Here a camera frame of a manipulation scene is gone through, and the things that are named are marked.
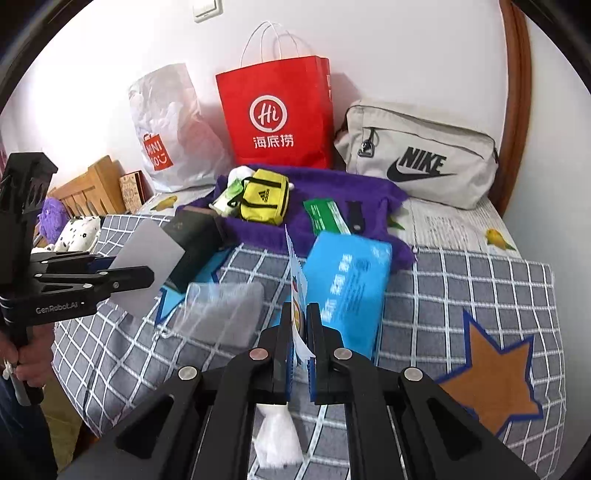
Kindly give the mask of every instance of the zipper pull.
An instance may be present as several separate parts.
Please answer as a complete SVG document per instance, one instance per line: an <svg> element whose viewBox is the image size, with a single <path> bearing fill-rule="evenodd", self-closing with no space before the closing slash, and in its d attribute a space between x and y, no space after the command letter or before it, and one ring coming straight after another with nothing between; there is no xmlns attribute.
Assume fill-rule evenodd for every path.
<svg viewBox="0 0 591 480"><path fill-rule="evenodd" d="M361 148L357 152L357 155L360 157L365 158L373 158L375 153L375 146L374 146L374 133L375 128L369 129L369 138L367 140L363 140L361 142Z"/></svg>

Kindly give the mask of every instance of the wooden bed frame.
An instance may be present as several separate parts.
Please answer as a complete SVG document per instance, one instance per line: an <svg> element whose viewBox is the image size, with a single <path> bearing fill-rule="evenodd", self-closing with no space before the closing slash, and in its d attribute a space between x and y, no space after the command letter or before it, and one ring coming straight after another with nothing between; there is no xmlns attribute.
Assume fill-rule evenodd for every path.
<svg viewBox="0 0 591 480"><path fill-rule="evenodd" d="M515 188L530 127L532 74L525 15L511 0L499 0L499 5L505 26L508 94L499 168L488 197L503 217Z"/></svg>
<svg viewBox="0 0 591 480"><path fill-rule="evenodd" d="M72 217L125 213L121 175L119 163L107 155L88 167L86 173L50 190L47 196L61 200Z"/></svg>

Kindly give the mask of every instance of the black strap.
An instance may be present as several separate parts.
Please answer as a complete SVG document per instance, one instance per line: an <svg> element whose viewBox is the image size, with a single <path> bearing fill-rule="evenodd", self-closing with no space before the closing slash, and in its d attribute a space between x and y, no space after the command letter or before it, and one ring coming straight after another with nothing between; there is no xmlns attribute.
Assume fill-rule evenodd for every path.
<svg viewBox="0 0 591 480"><path fill-rule="evenodd" d="M361 202L347 202L349 212L347 215L347 224L351 233L361 235L365 232L365 219L361 211Z"/></svg>
<svg viewBox="0 0 591 480"><path fill-rule="evenodd" d="M242 179L242 191L236 195L232 200L230 200L228 202L228 206L231 208L237 207L238 203L242 203L243 205L246 205L247 207L251 207L251 208L277 208L278 205L258 205L256 203L250 203L247 202L246 200L244 200L244 191L246 190L246 186L244 185L244 182L246 181L251 181L253 183L257 183L259 185L264 185L265 187L272 187L272 188L276 188L276 189L280 189L281 188L281 183L278 181L271 181L271 180L264 180L264 179L256 179L255 177L246 177L245 179Z"/></svg>
<svg viewBox="0 0 591 480"><path fill-rule="evenodd" d="M272 203L250 203L248 200L242 199L241 203L244 206L250 207L250 208L273 208L276 209L277 207L279 207L278 205L273 205Z"/></svg>

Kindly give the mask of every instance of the person's hand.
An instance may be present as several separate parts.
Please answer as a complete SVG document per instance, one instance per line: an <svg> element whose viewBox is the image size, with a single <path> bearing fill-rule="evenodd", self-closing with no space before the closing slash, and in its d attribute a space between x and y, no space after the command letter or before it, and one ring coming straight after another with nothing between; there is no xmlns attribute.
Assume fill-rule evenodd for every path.
<svg viewBox="0 0 591 480"><path fill-rule="evenodd" d="M15 371L19 380L27 382L30 387L42 387L52 375L51 346L56 336L52 323L35 325L31 330L33 334L29 344L18 350L3 333L0 333L0 358L8 360L13 365L19 363Z"/></svg>

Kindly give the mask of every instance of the gray cloth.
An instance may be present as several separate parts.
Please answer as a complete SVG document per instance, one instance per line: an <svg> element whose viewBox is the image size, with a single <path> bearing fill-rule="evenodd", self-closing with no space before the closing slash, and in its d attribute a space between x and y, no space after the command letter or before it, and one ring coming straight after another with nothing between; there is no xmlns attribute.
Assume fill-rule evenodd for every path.
<svg viewBox="0 0 591 480"><path fill-rule="evenodd" d="M137 216L107 217L96 251L115 255L138 221ZM220 282L263 285L264 308L255 337L279 313L290 292L287 257L245 245L230 254L218 277ZM158 302L155 298L145 319L135 319L107 301L94 316L58 325L54 369L70 401L96 434L109 430L176 368L220 367L237 353L176 335L154 340ZM534 335L530 378L544 418L510 424L501 440L546 478L556 468L566 414L564 354L554 278L547 265L419 249L413 270L393 275L388 283L377 363L396 371L415 365L433 378L462 366L464 308L501 346ZM164 328L164 335L169 333ZM248 478L345 480L349 462L343 407L310 403L305 379L297 375L290 410L304 463L282 471L259 469L251 449ZM257 412L255 433L261 420Z"/></svg>

